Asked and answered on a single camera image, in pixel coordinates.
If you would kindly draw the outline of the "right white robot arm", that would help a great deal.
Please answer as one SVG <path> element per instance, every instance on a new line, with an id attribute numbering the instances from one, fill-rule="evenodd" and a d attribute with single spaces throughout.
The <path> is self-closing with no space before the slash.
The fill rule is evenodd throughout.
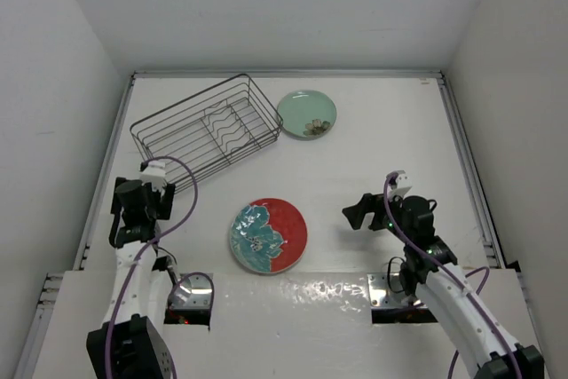
<path id="1" fill-rule="evenodd" d="M 542 378 L 538 348 L 524 346 L 492 315 L 456 255 L 437 236 L 433 199 L 365 193 L 343 215 L 358 230 L 371 215 L 372 231 L 386 230 L 404 243 L 399 282 L 406 296 L 424 303 L 448 335 L 472 378 Z"/>

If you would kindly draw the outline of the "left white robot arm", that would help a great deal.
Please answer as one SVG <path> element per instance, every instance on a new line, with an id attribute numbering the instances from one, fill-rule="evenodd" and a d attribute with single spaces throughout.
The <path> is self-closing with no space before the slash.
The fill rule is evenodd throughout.
<path id="1" fill-rule="evenodd" d="M 173 281 L 168 258 L 152 239 L 157 221 L 170 217 L 173 186 L 154 190 L 140 179 L 117 178 L 109 240 L 116 272 L 101 326 L 88 333 L 86 349 L 97 378 L 171 378 L 173 360 L 162 338 Z"/>

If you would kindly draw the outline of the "red and teal plate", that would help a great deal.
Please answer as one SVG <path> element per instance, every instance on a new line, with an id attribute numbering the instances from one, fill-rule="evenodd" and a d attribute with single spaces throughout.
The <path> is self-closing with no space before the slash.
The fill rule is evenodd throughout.
<path id="1" fill-rule="evenodd" d="M 229 231 L 230 249 L 245 269 L 278 274 L 302 258 L 308 230 L 301 212 L 277 198 L 253 201 L 240 210 Z"/>

